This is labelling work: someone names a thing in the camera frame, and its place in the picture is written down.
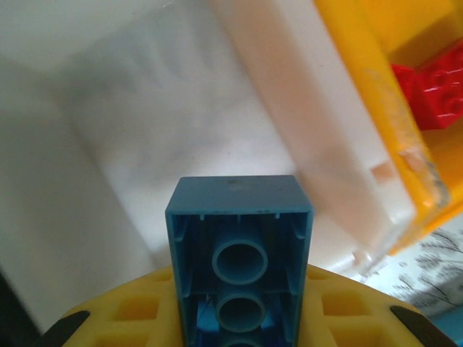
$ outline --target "yellow plastic piece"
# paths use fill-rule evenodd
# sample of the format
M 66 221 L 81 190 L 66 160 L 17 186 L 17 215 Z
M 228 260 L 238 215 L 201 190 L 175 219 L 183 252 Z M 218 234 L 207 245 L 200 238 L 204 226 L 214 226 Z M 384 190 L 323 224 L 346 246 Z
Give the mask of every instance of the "yellow plastic piece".
M 463 171 L 453 164 L 463 161 L 463 141 L 457 138 L 463 127 L 425 135 L 425 142 L 390 68 L 420 65 L 463 37 L 462 2 L 315 0 L 417 208 L 392 254 L 463 210 Z M 449 201 L 446 186 L 451 204 L 439 215 Z
M 391 313 L 398 299 L 309 266 L 298 346 L 422 347 Z M 141 277 L 75 307 L 89 318 L 64 347 L 182 347 L 172 269 Z

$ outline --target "yellow container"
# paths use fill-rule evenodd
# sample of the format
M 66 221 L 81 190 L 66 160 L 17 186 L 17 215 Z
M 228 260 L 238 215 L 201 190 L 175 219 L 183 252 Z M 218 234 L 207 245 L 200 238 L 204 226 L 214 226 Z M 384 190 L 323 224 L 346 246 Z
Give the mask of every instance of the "yellow container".
M 390 68 L 391 63 L 417 67 L 462 38 L 463 4 L 457 0 L 315 0 L 315 4 L 417 208 L 412 227 L 394 253 L 463 210 L 463 122 L 420 134 Z
M 298 346 L 422 347 L 392 306 L 419 314 L 398 299 L 309 266 Z M 66 317 L 81 311 L 90 315 L 63 347 L 183 346 L 171 267 L 87 301 Z

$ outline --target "red lego brick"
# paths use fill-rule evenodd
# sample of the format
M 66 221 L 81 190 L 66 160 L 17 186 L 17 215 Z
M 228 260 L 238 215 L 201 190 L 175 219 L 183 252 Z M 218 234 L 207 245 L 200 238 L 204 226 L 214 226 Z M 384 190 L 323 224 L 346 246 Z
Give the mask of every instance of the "red lego brick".
M 402 65 L 392 64 L 392 71 L 399 81 L 402 92 L 405 98 L 410 102 L 412 97 L 413 82 L 415 81 L 415 70 L 411 67 L 403 67 Z
M 407 99 L 421 130 L 443 129 L 463 116 L 463 41 L 416 69 Z

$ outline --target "white plastic box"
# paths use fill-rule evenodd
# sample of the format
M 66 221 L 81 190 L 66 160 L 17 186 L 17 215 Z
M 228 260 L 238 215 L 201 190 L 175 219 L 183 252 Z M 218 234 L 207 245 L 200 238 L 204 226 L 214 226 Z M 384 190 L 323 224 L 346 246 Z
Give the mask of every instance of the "white plastic box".
M 413 204 L 318 13 L 275 3 L 305 73 L 277 67 L 268 86 L 288 84 L 293 109 L 261 101 L 206 0 L 2 4 L 0 267 L 42 330 L 170 263 L 163 212 L 181 176 L 299 174 L 318 211 L 310 262 L 339 273 L 407 227 Z M 291 136 L 310 138 L 293 158 Z

